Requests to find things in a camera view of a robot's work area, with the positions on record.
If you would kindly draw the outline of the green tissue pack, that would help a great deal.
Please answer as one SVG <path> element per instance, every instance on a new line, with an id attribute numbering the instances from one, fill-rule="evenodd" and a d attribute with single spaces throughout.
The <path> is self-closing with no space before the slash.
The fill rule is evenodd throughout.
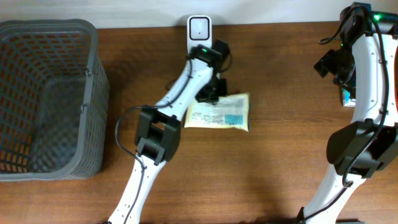
<path id="1" fill-rule="evenodd" d="M 348 108 L 354 108 L 356 104 L 356 99 L 351 96 L 351 93 L 344 88 L 341 89 L 341 100 L 342 106 Z"/>

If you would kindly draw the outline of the yellow snack bag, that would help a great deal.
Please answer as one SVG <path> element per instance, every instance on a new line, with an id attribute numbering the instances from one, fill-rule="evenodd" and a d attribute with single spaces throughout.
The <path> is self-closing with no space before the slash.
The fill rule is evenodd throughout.
<path id="1" fill-rule="evenodd" d="M 221 96 L 216 103 L 194 100 L 185 115 L 185 128 L 235 128 L 249 132 L 249 93 Z"/>

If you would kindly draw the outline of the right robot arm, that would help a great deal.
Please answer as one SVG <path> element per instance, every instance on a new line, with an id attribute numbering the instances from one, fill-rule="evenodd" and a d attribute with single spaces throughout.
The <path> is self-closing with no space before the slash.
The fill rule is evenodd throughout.
<path id="1" fill-rule="evenodd" d="M 353 192 L 397 157 L 395 56 L 397 15 L 354 2 L 340 13 L 338 50 L 314 66 L 322 77 L 356 100 L 351 123 L 333 133 L 326 147 L 326 176 L 297 223 L 336 223 Z"/>

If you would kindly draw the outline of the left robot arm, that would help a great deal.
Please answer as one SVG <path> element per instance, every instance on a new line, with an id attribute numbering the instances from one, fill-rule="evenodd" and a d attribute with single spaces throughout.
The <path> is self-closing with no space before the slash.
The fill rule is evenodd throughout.
<path id="1" fill-rule="evenodd" d="M 167 94 L 154 106 L 133 106 L 118 119 L 115 140 L 124 119 L 138 110 L 134 144 L 134 167 L 123 195 L 108 219 L 108 223 L 139 223 L 146 198 L 161 169 L 177 152 L 180 144 L 182 119 L 193 101 L 215 104 L 226 95 L 226 80 L 219 75 L 230 56 L 226 42 L 216 40 L 211 47 L 199 44 L 192 47 L 182 74 Z"/>

